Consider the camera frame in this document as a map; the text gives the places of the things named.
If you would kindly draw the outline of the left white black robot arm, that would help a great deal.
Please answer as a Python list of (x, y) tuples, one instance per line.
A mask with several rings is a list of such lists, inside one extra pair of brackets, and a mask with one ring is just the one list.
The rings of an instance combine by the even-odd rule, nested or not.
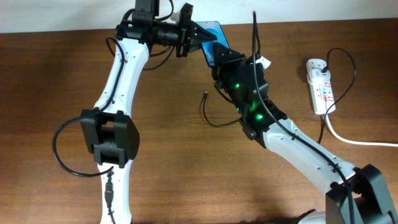
[(192, 21), (184, 4), (174, 23), (159, 19), (158, 1), (136, 1), (116, 26), (116, 51), (105, 88), (92, 110), (81, 112), (86, 145), (98, 165), (102, 188), (102, 223), (132, 223), (129, 173), (137, 156), (139, 132), (132, 122), (132, 102), (139, 77), (154, 45), (174, 48), (185, 57), (216, 36)]

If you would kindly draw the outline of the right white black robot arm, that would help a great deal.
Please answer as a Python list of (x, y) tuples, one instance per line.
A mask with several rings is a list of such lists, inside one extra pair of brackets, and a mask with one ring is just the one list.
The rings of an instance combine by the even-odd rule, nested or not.
[(371, 164), (356, 167), (299, 130), (269, 100), (261, 63), (217, 42), (213, 51), (213, 78), (241, 115), (246, 136), (283, 157), (325, 196), (325, 210), (310, 210), (299, 223), (397, 223), (397, 210), (379, 169)]

